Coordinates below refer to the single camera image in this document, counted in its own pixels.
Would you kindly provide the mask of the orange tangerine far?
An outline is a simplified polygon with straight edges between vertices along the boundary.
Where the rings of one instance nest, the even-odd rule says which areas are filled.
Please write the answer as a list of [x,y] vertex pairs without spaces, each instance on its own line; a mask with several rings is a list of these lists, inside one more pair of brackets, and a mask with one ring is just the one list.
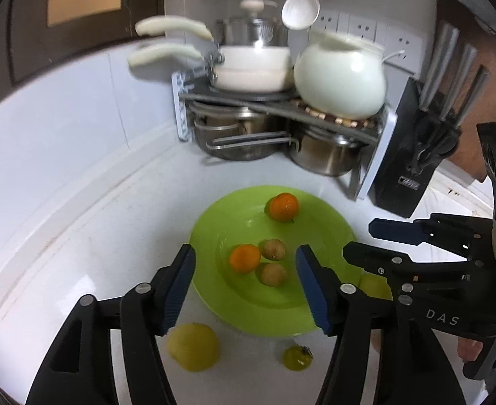
[[290,193],[281,193],[269,200],[266,212],[273,220],[279,222],[292,221],[299,212],[298,199]]

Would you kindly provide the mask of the yellow pear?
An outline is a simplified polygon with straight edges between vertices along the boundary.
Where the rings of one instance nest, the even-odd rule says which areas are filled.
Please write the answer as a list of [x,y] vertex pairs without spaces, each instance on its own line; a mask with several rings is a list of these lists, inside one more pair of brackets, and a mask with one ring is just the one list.
[[183,369],[201,372],[219,361],[220,340],[208,325],[182,324],[168,334],[166,351]]

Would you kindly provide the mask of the white hanging spoon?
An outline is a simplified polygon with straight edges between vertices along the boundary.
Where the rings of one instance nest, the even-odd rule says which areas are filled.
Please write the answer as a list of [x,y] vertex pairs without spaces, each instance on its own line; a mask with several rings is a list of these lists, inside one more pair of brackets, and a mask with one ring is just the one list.
[[308,29],[316,23],[319,12],[319,0],[286,0],[282,8],[282,22],[290,30]]

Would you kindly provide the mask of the white wall socket strip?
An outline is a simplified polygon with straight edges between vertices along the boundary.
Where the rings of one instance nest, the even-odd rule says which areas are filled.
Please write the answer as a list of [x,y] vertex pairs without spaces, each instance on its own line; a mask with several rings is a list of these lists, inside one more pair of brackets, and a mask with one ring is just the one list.
[[424,42],[421,37],[408,29],[331,9],[321,9],[311,29],[360,37],[380,44],[385,47],[387,53],[402,50],[401,55],[390,57],[387,63],[410,73],[421,71]]

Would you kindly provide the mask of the brown kiwi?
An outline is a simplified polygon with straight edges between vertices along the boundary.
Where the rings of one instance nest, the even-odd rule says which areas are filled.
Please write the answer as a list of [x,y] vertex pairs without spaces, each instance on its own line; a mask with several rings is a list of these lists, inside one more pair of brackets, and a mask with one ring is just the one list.
[[259,245],[261,255],[271,261],[281,261],[285,258],[287,250],[279,239],[264,240]]
[[288,278],[287,270],[279,263],[266,263],[261,268],[260,281],[270,287],[282,285]]

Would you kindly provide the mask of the steel pot lower right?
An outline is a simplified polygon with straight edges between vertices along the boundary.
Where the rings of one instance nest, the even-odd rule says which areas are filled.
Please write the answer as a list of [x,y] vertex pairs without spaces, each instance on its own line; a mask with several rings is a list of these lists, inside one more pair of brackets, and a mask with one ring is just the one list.
[[325,177],[340,177],[360,162],[366,143],[343,134],[316,127],[306,127],[294,135],[289,149],[290,158],[300,167]]

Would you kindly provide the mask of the yellow-green apple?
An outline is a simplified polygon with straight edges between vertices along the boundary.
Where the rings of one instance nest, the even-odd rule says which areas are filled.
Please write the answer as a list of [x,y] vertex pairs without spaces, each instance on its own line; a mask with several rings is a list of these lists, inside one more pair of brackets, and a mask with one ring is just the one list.
[[359,288],[367,294],[367,296],[392,301],[392,291],[387,284],[387,279],[380,275],[372,273],[364,273],[361,275]]

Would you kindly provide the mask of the small green tomato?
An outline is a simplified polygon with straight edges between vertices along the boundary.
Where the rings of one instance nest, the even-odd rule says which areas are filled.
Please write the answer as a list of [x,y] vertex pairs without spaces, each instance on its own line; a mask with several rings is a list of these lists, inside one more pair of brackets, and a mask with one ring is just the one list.
[[308,369],[313,361],[313,355],[308,347],[290,346],[284,350],[282,356],[283,365],[292,371],[303,371]]

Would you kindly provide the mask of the white frying pan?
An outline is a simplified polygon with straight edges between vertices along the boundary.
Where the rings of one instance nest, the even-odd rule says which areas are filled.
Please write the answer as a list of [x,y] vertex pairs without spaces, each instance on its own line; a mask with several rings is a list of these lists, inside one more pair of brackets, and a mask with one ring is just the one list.
[[154,44],[128,57],[130,67],[141,67],[169,57],[203,61],[210,84],[218,90],[275,93],[294,86],[294,71],[287,47],[223,46],[204,55],[191,44]]

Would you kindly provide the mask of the steel pot lower left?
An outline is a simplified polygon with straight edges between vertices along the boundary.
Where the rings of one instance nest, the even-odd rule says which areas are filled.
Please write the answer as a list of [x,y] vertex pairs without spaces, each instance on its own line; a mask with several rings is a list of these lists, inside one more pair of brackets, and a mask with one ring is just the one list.
[[254,112],[245,106],[227,106],[192,101],[195,140],[211,156],[227,161],[253,161],[286,146],[298,150],[299,142],[282,119]]

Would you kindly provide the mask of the brown kiwi upper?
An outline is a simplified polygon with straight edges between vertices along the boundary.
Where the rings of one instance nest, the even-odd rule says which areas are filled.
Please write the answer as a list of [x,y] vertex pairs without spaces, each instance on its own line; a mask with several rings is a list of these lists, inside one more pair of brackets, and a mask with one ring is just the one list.
[[281,261],[285,258],[287,250],[279,239],[264,240],[259,245],[261,255],[271,261]]

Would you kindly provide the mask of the white ceramic pot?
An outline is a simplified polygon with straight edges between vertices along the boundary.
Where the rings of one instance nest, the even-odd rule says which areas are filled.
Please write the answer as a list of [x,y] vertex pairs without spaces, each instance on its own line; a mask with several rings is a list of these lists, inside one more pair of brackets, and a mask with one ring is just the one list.
[[401,56],[349,34],[312,30],[294,63],[294,85],[310,107],[351,120],[364,120],[383,107],[387,82],[383,64]]

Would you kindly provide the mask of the black knife block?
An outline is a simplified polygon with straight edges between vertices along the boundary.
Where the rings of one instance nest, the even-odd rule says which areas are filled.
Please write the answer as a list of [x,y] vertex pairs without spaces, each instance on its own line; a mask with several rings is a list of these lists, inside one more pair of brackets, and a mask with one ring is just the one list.
[[396,126],[371,191],[378,208],[403,218],[413,215],[434,171],[456,152],[461,136],[452,116],[439,119],[440,93],[426,112],[419,108],[423,87],[413,78],[407,81],[396,109]]

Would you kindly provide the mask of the orange tangerine near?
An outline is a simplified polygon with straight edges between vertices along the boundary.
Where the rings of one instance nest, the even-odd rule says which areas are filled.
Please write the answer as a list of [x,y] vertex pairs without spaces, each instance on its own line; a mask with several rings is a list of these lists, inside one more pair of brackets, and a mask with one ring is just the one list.
[[261,253],[253,244],[242,244],[236,247],[229,258],[230,267],[238,274],[253,272],[260,265]]

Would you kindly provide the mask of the brown kiwi lower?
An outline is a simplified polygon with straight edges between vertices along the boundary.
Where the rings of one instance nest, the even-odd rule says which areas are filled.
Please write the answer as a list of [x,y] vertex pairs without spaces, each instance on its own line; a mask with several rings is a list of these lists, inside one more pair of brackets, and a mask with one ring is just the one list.
[[288,278],[287,270],[279,263],[266,263],[261,268],[260,281],[270,287],[282,285]]

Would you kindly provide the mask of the green plate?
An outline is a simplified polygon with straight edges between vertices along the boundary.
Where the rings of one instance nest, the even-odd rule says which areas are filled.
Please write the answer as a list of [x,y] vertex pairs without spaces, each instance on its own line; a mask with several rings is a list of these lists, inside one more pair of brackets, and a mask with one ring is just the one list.
[[[292,221],[273,220],[266,212],[269,200],[281,193],[298,199],[299,212]],[[316,325],[295,268],[297,248],[307,244],[340,281],[356,284],[361,270],[342,256],[343,247],[354,238],[342,215],[316,196],[277,186],[243,188],[210,205],[195,223],[189,240],[197,254],[193,284],[210,311],[244,333],[266,338],[305,334]],[[271,261],[261,255],[253,272],[234,272],[229,258],[236,247],[253,244],[259,248],[269,239],[284,243],[283,260]],[[287,270],[282,285],[261,283],[260,272],[266,263],[279,263]]]

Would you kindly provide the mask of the orange tangerine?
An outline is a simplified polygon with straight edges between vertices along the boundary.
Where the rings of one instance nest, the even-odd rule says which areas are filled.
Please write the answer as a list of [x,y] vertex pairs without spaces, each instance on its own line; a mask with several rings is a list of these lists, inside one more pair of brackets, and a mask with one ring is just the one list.
[[299,212],[298,199],[290,193],[281,193],[269,200],[266,212],[273,220],[279,222],[292,221]]
[[261,253],[253,244],[242,244],[236,247],[229,258],[230,267],[238,274],[253,272],[260,265]]

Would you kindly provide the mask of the grey white pot rack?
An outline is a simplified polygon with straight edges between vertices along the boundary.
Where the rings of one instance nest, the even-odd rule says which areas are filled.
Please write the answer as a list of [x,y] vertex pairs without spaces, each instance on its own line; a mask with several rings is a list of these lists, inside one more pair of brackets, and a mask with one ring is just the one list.
[[369,195],[397,122],[397,114],[388,105],[384,105],[380,112],[369,119],[350,120],[305,106],[301,100],[294,98],[291,91],[274,94],[220,91],[210,85],[207,69],[204,67],[175,71],[171,76],[171,83],[177,135],[183,142],[189,142],[195,136],[195,114],[188,104],[198,102],[263,113],[302,125],[311,125],[333,134],[342,134],[367,144],[365,154],[361,156],[360,177],[355,189],[358,199]]

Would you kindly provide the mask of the steel pot with lid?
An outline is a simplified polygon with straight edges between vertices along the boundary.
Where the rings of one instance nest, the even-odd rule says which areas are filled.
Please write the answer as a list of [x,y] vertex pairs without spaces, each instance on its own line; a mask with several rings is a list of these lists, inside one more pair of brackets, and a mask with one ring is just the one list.
[[241,0],[241,15],[216,22],[218,44],[256,48],[285,47],[287,29],[279,18],[264,15],[266,8],[276,11],[278,4],[272,0]]

